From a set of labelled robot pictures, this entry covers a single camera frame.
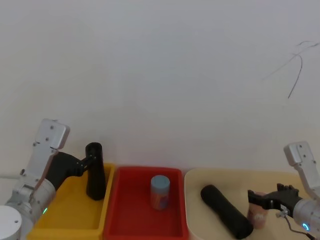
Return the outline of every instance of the beige tray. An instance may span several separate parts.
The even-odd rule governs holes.
[[[293,185],[300,190],[299,195],[307,198],[297,174],[267,171],[223,170],[214,168],[195,168],[184,178],[186,221],[191,240],[232,240],[233,236],[221,223],[217,215],[201,199],[201,189],[215,185],[223,195],[245,216],[248,212],[248,190],[273,192],[277,183]],[[277,210],[270,210],[266,225],[261,230],[253,230],[247,240],[301,240],[301,234],[291,232],[283,218],[276,217]],[[290,219],[292,228],[303,231]]]

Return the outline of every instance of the plastic tray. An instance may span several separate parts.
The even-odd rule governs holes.
[[[214,168],[195,168],[184,178],[186,220],[190,240],[233,240],[235,239],[220,221],[219,217],[202,201],[201,189],[215,185],[222,194],[245,216],[247,216],[248,190],[274,192],[277,183],[293,185],[299,189],[302,198],[308,198],[299,176],[292,173],[272,171],[249,171]],[[301,234],[289,230],[286,220],[277,218],[277,210],[269,210],[263,229],[255,229],[246,240],[301,240]],[[289,217],[292,228],[304,231]]]
[[[115,166],[105,163],[105,198],[94,201],[86,194],[88,175],[69,177],[27,236],[28,240],[102,240]]]
[[[150,204],[151,178],[170,179],[169,204]],[[107,240],[187,240],[182,173],[161,167],[120,167],[114,181],[104,236]]]

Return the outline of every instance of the blue led light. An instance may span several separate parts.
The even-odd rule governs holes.
[[[302,227],[306,230],[306,231],[309,231],[309,226],[305,223],[302,224]]]

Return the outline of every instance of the black cylinder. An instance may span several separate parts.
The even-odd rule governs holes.
[[[205,186],[201,190],[201,198],[218,214],[223,224],[236,239],[244,239],[254,230],[248,219],[215,186]]]
[[[88,166],[86,194],[93,200],[102,200],[106,194],[106,177],[101,144],[98,142],[88,144],[85,147],[85,156],[94,159]]]

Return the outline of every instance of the yellow bin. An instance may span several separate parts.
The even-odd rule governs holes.
[[[115,166],[104,164],[105,198],[94,201],[86,194],[88,174],[69,177],[40,218],[28,240],[102,240]]]

